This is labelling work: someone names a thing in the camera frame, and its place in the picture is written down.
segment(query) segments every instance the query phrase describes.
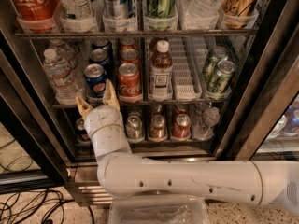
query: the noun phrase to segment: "white robotic arm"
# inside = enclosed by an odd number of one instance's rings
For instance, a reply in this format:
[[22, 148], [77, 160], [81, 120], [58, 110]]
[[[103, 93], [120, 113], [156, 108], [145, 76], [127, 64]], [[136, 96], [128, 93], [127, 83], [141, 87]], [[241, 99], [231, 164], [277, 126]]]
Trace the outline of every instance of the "white robotic arm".
[[131, 152], [119, 104], [109, 82], [105, 96], [108, 96], [106, 105], [93, 109], [85, 104], [87, 110], [83, 110], [83, 105], [78, 109], [93, 143], [98, 180], [114, 198], [127, 198], [148, 191], [168, 191], [273, 207], [299, 215], [299, 162], [182, 162], [136, 156]]

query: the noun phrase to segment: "snapple bottle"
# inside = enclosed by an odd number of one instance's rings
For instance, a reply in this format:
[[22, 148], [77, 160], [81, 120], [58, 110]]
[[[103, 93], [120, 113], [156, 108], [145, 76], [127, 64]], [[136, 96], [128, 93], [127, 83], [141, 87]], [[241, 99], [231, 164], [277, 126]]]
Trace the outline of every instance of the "snapple bottle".
[[149, 98], [156, 101], [172, 98], [172, 58], [169, 43], [165, 40], [157, 42], [157, 51], [150, 58]]

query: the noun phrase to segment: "refrigerator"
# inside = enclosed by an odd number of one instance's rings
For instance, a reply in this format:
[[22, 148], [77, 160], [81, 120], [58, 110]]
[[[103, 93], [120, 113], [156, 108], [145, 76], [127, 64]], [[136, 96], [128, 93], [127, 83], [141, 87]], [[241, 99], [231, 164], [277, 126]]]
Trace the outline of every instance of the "refrigerator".
[[[141, 61], [144, 65], [143, 99], [141, 106], [145, 139], [139, 143], [130, 143], [133, 153], [161, 161], [215, 161], [231, 159], [267, 159], [263, 141], [276, 125], [284, 111], [298, 93], [298, 85], [292, 79], [298, 76], [296, 56], [298, 0], [259, 0], [258, 20], [250, 29], [196, 29], [183, 30], [176, 23], [176, 29], [168, 32], [146, 29], [144, 0], [135, 0], [138, 7], [138, 29], [130, 32], [106, 31], [103, 24], [93, 33], [25, 33], [15, 26], [17, 10], [10, 0], [0, 0], [1, 31], [1, 106], [12, 113], [13, 118], [5, 117], [8, 111], [1, 112], [1, 123], [8, 132], [16, 136], [24, 152], [35, 162], [33, 170], [20, 169], [18, 172], [1, 174], [0, 185], [10, 185], [11, 180], [26, 176], [30, 189], [65, 186], [75, 201], [81, 205], [109, 205], [113, 198], [101, 187], [97, 180], [97, 163], [92, 144], [78, 142], [75, 123], [80, 118], [78, 108], [59, 105], [55, 92], [43, 70], [43, 50], [52, 38], [60, 38], [72, 44], [88, 44], [97, 37], [107, 38], [112, 42], [115, 61], [117, 46], [124, 37], [134, 38], [139, 42]], [[172, 53], [180, 63], [187, 64], [193, 71], [195, 93], [190, 100], [172, 99], [163, 102], [151, 101], [148, 97], [149, 43], [153, 37], [166, 36]], [[200, 64], [205, 61], [207, 52], [215, 46], [229, 50], [229, 57], [237, 63], [237, 71], [231, 83], [231, 92], [227, 97], [213, 99], [206, 95], [206, 87], [201, 75]], [[221, 119], [213, 130], [213, 135], [206, 141], [189, 138], [186, 141], [171, 139], [171, 110], [177, 103], [187, 104], [193, 109], [196, 104], [212, 104], [220, 110]], [[128, 107], [133, 104], [121, 104], [121, 112], [127, 115]], [[161, 142], [149, 139], [149, 120], [145, 114], [150, 106], [161, 104], [164, 108], [168, 135]], [[22, 114], [28, 113], [29, 120], [21, 120], [14, 106], [22, 108]], [[16, 127], [23, 127], [21, 138], [15, 133]], [[25, 136], [34, 138], [27, 142]], [[44, 184], [30, 173], [46, 180]], [[4, 193], [11, 189], [1, 189]], [[17, 191], [26, 190], [21, 185]]]

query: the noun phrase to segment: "green can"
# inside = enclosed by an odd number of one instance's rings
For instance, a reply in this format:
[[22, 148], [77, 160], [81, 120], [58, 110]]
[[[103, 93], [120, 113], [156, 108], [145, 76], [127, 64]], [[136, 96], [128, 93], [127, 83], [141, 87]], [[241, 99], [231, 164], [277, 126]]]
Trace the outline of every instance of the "green can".
[[176, 0], [147, 0], [147, 17], [167, 19], [174, 16]]
[[216, 47], [208, 53], [203, 68], [203, 76], [206, 84], [208, 83], [216, 64], [219, 61], [226, 61], [227, 59], [228, 51], [223, 47]]
[[223, 93], [229, 87], [235, 75], [236, 66], [230, 61], [220, 61], [207, 83], [207, 91], [211, 93]]

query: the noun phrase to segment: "beverage cooler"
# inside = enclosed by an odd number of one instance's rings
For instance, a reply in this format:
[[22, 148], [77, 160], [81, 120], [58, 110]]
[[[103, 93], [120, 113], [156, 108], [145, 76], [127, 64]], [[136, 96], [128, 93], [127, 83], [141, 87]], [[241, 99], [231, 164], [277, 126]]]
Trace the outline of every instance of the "beverage cooler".
[[[57, 6], [50, 18], [54, 25], [50, 31], [44, 31], [23, 20], [12, 0], [0, 0], [0, 121], [16, 136], [22, 155], [31, 156], [34, 163], [9, 172], [13, 169], [8, 161], [1, 175], [1, 187], [25, 177], [26, 182], [34, 184], [28, 186], [30, 189], [64, 185], [82, 206], [108, 205], [113, 200], [97, 180], [93, 144], [80, 128], [78, 106], [57, 99], [43, 68], [44, 51], [53, 39], [75, 48], [81, 74], [90, 63], [95, 40], [110, 41], [113, 69], [107, 75], [119, 99], [130, 148], [137, 156], [186, 162], [296, 158], [298, 134], [284, 132], [292, 129], [290, 122], [296, 119], [295, 111], [288, 111], [291, 107], [299, 110], [298, 0], [258, 0], [249, 20], [236, 29], [229, 27], [231, 17], [222, 9], [212, 13], [208, 21], [190, 17], [185, 0], [173, 1], [171, 17], [162, 21], [149, 16], [147, 0], [131, 0], [127, 18], [122, 13], [113, 14], [116, 20], [108, 16], [109, 10], [103, 9], [106, 0], [90, 1], [91, 17], [76, 22], [63, 16]], [[172, 79], [166, 98], [150, 91], [153, 38], [167, 40], [172, 56]], [[141, 92], [134, 99], [120, 89], [120, 51], [128, 46], [139, 54]], [[208, 87], [203, 72], [206, 61], [214, 59], [211, 51], [216, 47], [227, 51], [226, 60], [234, 64], [235, 70], [230, 86], [222, 92]], [[83, 84], [83, 99], [92, 107], [101, 105]], [[180, 108], [186, 111], [191, 124], [189, 132], [182, 136], [174, 132], [176, 124], [172, 118]], [[150, 116], [158, 111], [164, 117], [165, 130], [163, 135], [154, 136]], [[142, 123], [138, 138], [130, 137], [127, 129], [134, 122], [128, 119], [132, 112], [138, 114], [139, 126]], [[204, 127], [204, 115], [215, 115], [214, 112], [218, 115], [215, 124]], [[286, 122], [275, 133], [273, 129], [282, 115]], [[2, 160], [6, 154], [0, 154]], [[19, 158], [14, 152], [9, 155], [11, 161]], [[26, 189], [21, 185], [18, 189], [1, 188], [3, 192]]]

